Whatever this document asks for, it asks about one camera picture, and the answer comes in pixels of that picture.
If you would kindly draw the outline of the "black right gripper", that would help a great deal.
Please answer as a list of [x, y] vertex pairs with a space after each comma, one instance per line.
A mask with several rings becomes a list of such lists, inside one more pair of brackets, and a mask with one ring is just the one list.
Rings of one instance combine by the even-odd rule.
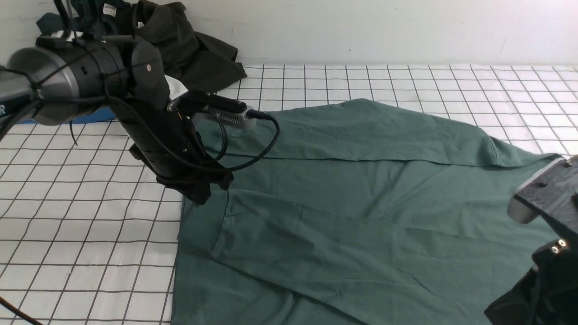
[[577, 214], [547, 216], [555, 231], [569, 231], [539, 247], [533, 266], [484, 311], [492, 325], [575, 325], [577, 323]]

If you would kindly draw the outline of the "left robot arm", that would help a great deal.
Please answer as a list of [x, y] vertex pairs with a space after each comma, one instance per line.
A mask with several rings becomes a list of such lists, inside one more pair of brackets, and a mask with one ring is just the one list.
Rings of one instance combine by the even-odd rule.
[[60, 125], [109, 107], [132, 139], [130, 154], [158, 183], [197, 204], [233, 173], [209, 156], [190, 103], [178, 107], [158, 49], [138, 37], [69, 42], [39, 37], [1, 68], [1, 136], [17, 123]]

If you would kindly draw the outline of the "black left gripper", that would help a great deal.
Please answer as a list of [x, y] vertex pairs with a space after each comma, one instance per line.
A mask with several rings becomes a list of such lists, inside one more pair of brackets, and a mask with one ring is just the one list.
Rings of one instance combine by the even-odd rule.
[[191, 120], [169, 111], [171, 91], [160, 51], [140, 38], [113, 38], [122, 59], [125, 95], [110, 99], [110, 109], [132, 138], [131, 154], [155, 173], [157, 181], [197, 204], [210, 197], [211, 185], [227, 190], [233, 173], [210, 157]]

